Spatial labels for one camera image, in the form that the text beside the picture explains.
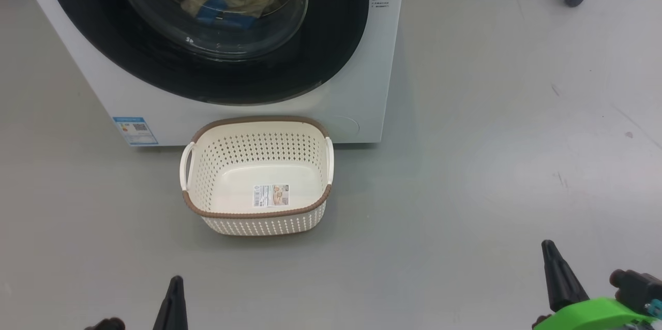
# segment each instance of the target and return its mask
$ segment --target blue package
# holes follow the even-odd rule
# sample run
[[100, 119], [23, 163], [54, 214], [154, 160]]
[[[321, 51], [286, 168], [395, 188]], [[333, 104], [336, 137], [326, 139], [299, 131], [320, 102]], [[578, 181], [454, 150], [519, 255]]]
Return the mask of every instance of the blue package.
[[[225, 0], [207, 0], [195, 17], [198, 21], [204, 24], [213, 24], [218, 15], [228, 7]], [[223, 24], [243, 28], [244, 30], [253, 26], [255, 17], [245, 16], [238, 13], [225, 13], [223, 18], [220, 19]]]

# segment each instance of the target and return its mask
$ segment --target empty basket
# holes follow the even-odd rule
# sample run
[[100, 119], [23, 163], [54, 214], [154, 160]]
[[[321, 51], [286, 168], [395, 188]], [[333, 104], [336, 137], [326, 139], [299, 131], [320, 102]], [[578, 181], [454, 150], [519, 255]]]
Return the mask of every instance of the empty basket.
[[199, 130], [182, 153], [179, 182], [189, 208], [218, 233], [284, 235], [322, 219], [333, 171], [333, 144], [317, 121], [256, 116]]

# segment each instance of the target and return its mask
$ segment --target label inside basket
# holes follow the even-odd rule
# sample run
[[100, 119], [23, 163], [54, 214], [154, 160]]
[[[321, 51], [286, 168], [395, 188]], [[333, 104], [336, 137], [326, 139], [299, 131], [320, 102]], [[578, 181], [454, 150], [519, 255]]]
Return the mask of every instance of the label inside basket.
[[289, 185], [253, 186], [253, 207], [278, 207], [289, 205]]

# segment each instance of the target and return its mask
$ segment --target white handle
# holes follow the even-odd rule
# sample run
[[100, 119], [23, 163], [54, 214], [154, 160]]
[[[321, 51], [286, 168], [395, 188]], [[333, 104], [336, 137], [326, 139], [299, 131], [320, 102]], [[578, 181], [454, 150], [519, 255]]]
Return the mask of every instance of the white handle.
[[333, 142], [329, 137], [326, 138], [326, 167], [329, 171], [329, 184], [333, 183], [333, 167], [334, 167], [334, 155], [333, 155]]
[[179, 161], [179, 184], [182, 187], [182, 191], [189, 191], [189, 182], [191, 181], [192, 172], [193, 172], [193, 158], [191, 158], [191, 165], [189, 166], [189, 175], [186, 175], [186, 163], [189, 162], [189, 156], [193, 151], [195, 142], [191, 142], [184, 148], [184, 153], [182, 153], [182, 158]]

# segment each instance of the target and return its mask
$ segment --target white washing machine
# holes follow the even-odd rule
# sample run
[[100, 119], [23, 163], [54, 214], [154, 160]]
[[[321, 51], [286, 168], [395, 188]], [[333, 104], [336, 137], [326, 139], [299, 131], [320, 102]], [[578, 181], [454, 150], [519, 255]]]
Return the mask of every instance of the white washing machine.
[[131, 145], [249, 115], [381, 140], [400, 0], [37, 1]]

